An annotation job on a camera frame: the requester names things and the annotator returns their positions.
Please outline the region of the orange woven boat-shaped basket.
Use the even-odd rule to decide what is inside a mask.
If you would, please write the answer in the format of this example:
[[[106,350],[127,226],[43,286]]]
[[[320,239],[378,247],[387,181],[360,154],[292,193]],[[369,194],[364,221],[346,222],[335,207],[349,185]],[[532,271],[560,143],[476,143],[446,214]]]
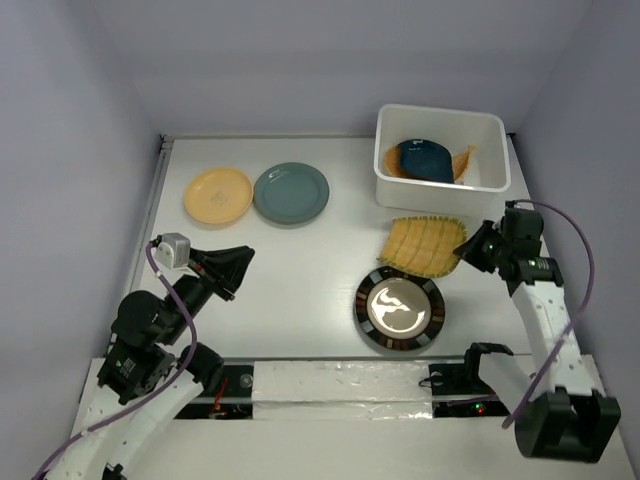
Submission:
[[[455,183],[462,183],[466,172],[468,171],[476,146],[470,145],[464,152],[455,155],[452,158],[452,171]]]

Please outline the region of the yellow round plate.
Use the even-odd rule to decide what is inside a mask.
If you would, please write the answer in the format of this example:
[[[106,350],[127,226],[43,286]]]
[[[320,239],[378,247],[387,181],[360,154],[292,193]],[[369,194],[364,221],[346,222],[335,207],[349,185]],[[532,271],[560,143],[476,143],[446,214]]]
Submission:
[[[236,168],[218,167],[197,175],[184,193],[187,213],[201,223],[223,225],[239,219],[251,206],[253,183]]]

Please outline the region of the aluminium frame rail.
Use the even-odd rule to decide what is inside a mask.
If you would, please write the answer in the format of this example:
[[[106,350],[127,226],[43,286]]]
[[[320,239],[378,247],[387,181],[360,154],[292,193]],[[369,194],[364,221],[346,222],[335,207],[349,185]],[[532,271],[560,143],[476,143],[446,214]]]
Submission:
[[[115,307],[118,307],[121,300],[134,291],[140,283],[140,278],[144,270],[145,248],[151,238],[153,225],[157,215],[164,180],[174,144],[174,137],[171,135],[161,135],[158,158],[151,183],[151,189],[147,197],[142,222],[132,250],[132,257],[124,279],[124,286],[116,296]]]

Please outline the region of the dark blue leaf-shaped plate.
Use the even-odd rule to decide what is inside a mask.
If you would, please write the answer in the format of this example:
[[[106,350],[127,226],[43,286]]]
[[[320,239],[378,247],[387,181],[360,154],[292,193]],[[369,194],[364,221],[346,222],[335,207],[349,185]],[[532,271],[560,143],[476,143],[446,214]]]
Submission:
[[[452,155],[444,146],[424,139],[398,144],[400,166],[410,177],[439,183],[453,183]]]

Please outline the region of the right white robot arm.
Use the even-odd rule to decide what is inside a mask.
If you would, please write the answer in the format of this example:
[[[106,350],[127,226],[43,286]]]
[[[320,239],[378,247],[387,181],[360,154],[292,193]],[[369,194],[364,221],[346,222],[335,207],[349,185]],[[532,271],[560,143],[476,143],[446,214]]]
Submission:
[[[475,342],[460,368],[470,391],[487,388],[507,409],[502,423],[513,429],[525,458],[597,463],[621,418],[616,398],[595,385],[574,333],[579,314],[565,303],[556,260],[544,257],[544,220],[538,202],[512,200],[498,222],[486,220],[455,255],[481,272],[497,273],[520,315],[534,371],[519,367],[503,344]]]

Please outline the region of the yellow woven bamboo tray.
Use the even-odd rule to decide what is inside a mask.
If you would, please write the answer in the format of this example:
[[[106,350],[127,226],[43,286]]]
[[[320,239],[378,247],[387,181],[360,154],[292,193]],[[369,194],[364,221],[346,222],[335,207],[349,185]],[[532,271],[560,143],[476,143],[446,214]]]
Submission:
[[[458,266],[460,259],[454,250],[467,240],[466,226],[454,217],[396,218],[378,260],[407,274],[441,278]]]

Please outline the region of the white plastic bin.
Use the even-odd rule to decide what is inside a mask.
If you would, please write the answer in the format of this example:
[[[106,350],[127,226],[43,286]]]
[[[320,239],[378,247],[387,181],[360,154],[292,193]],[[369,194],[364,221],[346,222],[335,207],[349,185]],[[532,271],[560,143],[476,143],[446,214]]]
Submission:
[[[405,140],[429,140],[458,155],[473,146],[460,183],[392,176],[385,156]],[[373,169],[376,200],[389,208],[479,217],[511,186],[505,126],[494,114],[387,104],[377,117]]]

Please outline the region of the silver foil taped panel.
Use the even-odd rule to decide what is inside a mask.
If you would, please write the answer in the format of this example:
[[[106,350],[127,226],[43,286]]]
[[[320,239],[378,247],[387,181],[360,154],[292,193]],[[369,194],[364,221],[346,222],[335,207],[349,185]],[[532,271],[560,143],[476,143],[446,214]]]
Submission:
[[[260,361],[255,420],[430,420],[425,361]]]

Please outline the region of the round woven orange basket plate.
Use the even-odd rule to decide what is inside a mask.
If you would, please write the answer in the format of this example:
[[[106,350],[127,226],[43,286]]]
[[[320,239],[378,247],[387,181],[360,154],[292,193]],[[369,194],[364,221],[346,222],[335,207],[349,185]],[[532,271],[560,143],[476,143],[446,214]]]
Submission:
[[[390,148],[384,156],[384,165],[386,172],[393,177],[402,177],[403,169],[401,166],[401,148],[396,145]]]

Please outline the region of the dark round patterned plate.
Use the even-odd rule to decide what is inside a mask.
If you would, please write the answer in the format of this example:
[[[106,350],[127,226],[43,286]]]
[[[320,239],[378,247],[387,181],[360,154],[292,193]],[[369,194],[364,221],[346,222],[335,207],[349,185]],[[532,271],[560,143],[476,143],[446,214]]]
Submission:
[[[432,279],[390,266],[360,281],[353,310],[355,325],[369,343],[399,352],[428,348],[446,319],[444,297]]]

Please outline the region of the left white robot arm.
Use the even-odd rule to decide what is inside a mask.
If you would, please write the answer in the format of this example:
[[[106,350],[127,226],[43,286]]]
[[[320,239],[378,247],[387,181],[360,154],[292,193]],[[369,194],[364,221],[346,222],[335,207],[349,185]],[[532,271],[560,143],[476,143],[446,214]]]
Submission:
[[[150,240],[145,256],[167,294],[137,290],[120,302],[80,428],[44,461],[37,479],[128,479],[192,400],[225,393],[224,359],[199,342],[194,319],[212,297],[234,300],[254,249],[194,249],[170,233]]]

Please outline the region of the teal round plate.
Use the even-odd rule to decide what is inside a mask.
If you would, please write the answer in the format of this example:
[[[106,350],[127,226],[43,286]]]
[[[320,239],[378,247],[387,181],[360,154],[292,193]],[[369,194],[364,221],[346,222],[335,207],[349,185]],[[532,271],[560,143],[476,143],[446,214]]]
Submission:
[[[286,162],[265,170],[254,183],[254,204],[266,220],[298,226],[313,221],[327,206],[330,186],[317,168]]]

